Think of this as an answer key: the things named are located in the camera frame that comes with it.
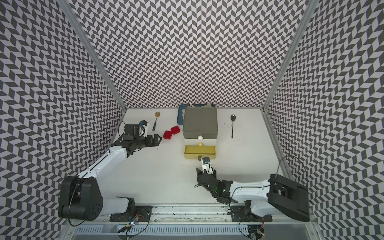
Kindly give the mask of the red brooch box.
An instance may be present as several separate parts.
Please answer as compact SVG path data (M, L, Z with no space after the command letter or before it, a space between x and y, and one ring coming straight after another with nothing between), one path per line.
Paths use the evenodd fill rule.
M174 126L171 128L171 132L173 135L176 135L181 132L181 129L179 128L179 126Z
M163 134L163 138L166 140L170 140L173 136L173 133L171 131L165 131Z

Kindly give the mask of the yellow bottom drawer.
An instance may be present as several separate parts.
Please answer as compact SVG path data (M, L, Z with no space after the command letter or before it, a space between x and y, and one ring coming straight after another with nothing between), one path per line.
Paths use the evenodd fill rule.
M185 146L184 156L186 159L198 159L199 157L209 157L210 159L216 158L215 146Z

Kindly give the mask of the white drawer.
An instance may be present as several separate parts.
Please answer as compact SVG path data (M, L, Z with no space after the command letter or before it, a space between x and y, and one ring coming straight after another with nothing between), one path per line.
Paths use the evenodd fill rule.
M184 139L186 146L216 146L217 139L204 139L202 136L198 136L196 139Z

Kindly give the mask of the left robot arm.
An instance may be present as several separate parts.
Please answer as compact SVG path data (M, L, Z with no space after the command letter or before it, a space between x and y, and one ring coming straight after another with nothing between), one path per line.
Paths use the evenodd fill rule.
M61 183L59 217L68 220L93 221L99 216L129 212L131 198L103 197L100 184L125 159L143 148L157 147L162 137L154 134L146 137L120 136L107 152L85 171L66 177Z

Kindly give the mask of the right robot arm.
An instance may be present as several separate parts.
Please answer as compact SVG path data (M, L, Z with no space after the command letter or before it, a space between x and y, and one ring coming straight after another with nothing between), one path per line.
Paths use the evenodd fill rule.
M206 189L217 202L244 204L244 219L257 220L279 213L300 222L310 221L308 188L279 174L268 180L241 183L217 179L217 171L196 169L197 186Z

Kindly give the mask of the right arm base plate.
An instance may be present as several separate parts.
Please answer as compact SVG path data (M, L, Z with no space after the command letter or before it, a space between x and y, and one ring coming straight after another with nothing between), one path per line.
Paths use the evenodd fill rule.
M256 222L256 223L269 223L273 221L272 215L265 215L264 217L257 216L252 212L247 213L245 206L231 206L228 209L228 214L230 215L232 222Z

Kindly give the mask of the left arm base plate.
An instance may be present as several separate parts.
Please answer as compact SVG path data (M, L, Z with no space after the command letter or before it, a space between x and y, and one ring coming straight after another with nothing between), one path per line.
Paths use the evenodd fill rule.
M134 220L134 217L142 216L139 223L147 223L152 214L152 206L136 206L134 210L129 210L122 214L113 214L110 216L110 222L113 223L130 223Z

